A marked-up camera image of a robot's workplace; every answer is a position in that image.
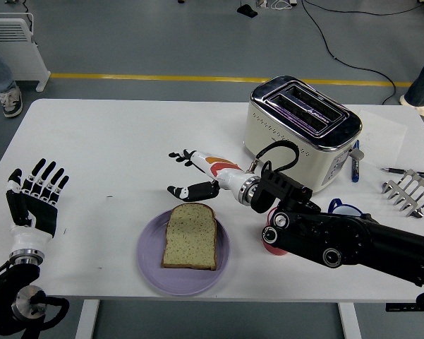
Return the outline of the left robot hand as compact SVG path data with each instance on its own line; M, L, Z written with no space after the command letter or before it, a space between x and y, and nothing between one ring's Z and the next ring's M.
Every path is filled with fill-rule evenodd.
M54 161L42 158L31 173L23 176L15 169L8 178L6 200L13 224L11 252L32 251L38 254L54 238L58 217L57 203L69 176Z

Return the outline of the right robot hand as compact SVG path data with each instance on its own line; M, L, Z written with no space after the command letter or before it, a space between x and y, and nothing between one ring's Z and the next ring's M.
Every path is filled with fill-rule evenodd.
M215 198L220 189L230 190L238 199L241 188L252 177L232 161L198 150L184 149L177 153L169 153L169 157L175 158L177 162L184 162L186 167L196 167L211 179L210 182L188 187L167 188L173 196L187 203Z

